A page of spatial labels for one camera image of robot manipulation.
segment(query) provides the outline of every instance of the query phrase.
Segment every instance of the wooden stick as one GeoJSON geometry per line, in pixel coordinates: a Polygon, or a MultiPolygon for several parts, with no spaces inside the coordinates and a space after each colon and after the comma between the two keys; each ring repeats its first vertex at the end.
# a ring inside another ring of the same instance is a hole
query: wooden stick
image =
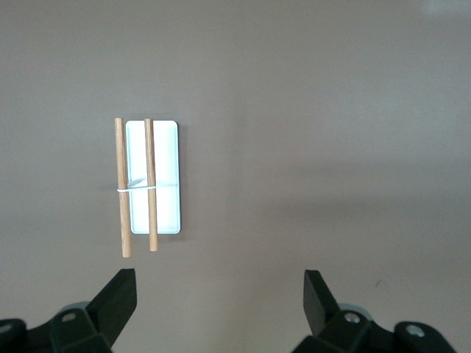
{"type": "MultiPolygon", "coordinates": [[[[147,161],[147,185],[155,186],[155,149],[154,149],[154,121],[145,119],[146,129],[146,161],[147,161]]],[[[157,251],[157,192],[148,189],[149,197],[149,247],[151,252],[157,251]]]]}
{"type": "MultiPolygon", "coordinates": [[[[115,119],[116,137],[116,162],[118,165],[118,188],[127,189],[127,153],[126,130],[124,120],[115,119]]],[[[123,257],[131,256],[131,220],[130,220],[130,195],[119,193],[119,213],[121,219],[121,246],[123,257]]]]}

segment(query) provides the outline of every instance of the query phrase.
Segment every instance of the white plastic tray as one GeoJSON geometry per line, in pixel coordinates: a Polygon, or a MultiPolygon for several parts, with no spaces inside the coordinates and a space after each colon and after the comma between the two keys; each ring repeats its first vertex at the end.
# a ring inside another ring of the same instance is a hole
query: white plastic tray
{"type": "MultiPolygon", "coordinates": [[[[127,170],[129,186],[146,186],[146,138],[143,121],[128,121],[127,170]]],[[[175,121],[154,121],[155,177],[157,181],[157,231],[180,231],[180,183],[178,166],[178,126],[175,121]]],[[[131,230],[149,234],[147,190],[130,192],[131,230]]]]}

